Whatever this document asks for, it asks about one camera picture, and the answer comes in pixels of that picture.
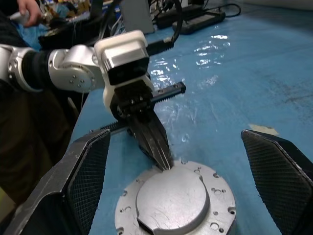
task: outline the robotic arm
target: robotic arm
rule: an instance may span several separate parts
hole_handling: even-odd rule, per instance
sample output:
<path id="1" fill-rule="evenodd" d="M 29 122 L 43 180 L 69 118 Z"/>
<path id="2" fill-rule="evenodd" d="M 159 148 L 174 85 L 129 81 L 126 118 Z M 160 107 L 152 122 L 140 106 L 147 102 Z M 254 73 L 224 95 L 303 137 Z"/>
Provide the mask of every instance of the robotic arm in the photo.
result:
<path id="1" fill-rule="evenodd" d="M 180 82 L 154 91 L 147 73 L 149 54 L 158 53 L 166 43 L 173 44 L 161 41 L 149 47 L 143 33 L 133 31 L 100 40 L 94 47 L 77 45 L 69 50 L 36 52 L 0 45 L 5 65 L 0 82 L 5 92 L 40 92 L 55 87 L 87 93 L 104 88 L 104 105 L 119 126 L 129 127 L 141 150 L 160 169 L 170 169 L 166 132 L 153 109 L 156 103 L 184 93 L 185 85 Z"/>

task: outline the person's hand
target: person's hand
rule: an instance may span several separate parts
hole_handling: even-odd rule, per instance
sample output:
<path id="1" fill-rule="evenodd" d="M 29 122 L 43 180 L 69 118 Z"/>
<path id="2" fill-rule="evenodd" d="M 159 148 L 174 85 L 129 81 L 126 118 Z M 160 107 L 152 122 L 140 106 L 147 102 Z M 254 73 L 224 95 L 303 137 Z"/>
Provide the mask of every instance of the person's hand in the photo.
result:
<path id="1" fill-rule="evenodd" d="M 41 19 L 41 10 L 35 0 L 17 0 L 19 5 L 19 11 L 21 15 L 26 14 L 26 10 L 29 12 L 29 19 L 24 25 L 25 27 L 35 26 Z"/>

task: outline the plastic sheet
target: plastic sheet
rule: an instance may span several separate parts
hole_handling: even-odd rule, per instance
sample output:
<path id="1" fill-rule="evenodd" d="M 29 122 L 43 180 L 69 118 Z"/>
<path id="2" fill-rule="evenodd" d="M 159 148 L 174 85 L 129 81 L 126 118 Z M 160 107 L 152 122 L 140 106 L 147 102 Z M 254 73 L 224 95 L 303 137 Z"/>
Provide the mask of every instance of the plastic sheet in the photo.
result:
<path id="1" fill-rule="evenodd" d="M 183 81 L 186 94 L 156 105 L 175 159 L 195 161 L 225 178 L 236 200 L 237 235 L 280 234 L 250 171 L 240 133 L 272 128 L 311 160 L 313 150 L 313 19 L 310 12 L 245 5 L 243 14 L 189 36 L 151 58 L 156 88 Z M 147 37 L 155 41 L 171 29 Z M 72 139 L 114 118 L 92 92 Z M 127 133 L 112 136 L 106 176 L 91 235 L 116 234 L 123 189 L 152 162 Z"/>

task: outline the circular metal plate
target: circular metal plate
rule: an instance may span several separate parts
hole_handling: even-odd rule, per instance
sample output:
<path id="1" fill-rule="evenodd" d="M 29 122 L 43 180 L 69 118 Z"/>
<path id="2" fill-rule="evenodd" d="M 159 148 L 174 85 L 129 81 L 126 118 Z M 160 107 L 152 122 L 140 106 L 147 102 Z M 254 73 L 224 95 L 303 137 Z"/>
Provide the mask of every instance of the circular metal plate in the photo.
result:
<path id="1" fill-rule="evenodd" d="M 235 221 L 233 194 L 211 168 L 174 162 L 152 168 L 133 181 L 115 211 L 118 235 L 225 235 Z"/>

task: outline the blue table surface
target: blue table surface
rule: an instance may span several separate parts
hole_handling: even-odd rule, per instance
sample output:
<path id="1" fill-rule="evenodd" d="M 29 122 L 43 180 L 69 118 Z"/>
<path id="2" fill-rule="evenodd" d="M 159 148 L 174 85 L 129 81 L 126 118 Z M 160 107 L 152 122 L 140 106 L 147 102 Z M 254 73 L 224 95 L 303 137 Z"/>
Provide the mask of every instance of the blue table surface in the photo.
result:
<path id="1" fill-rule="evenodd" d="M 172 35 L 172 29 L 147 36 Z M 155 110 L 175 159 L 215 169 L 236 200 L 239 235 L 280 234 L 255 188 L 240 138 L 250 124 L 274 128 L 313 160 L 312 12 L 244 5 L 241 16 L 181 35 L 175 47 L 153 56 L 155 88 L 183 81 L 186 94 Z M 102 90 L 90 93 L 72 141 L 114 118 Z M 127 133 L 111 138 L 105 181 L 91 235 L 116 234 L 114 213 L 123 189 L 152 162 Z"/>

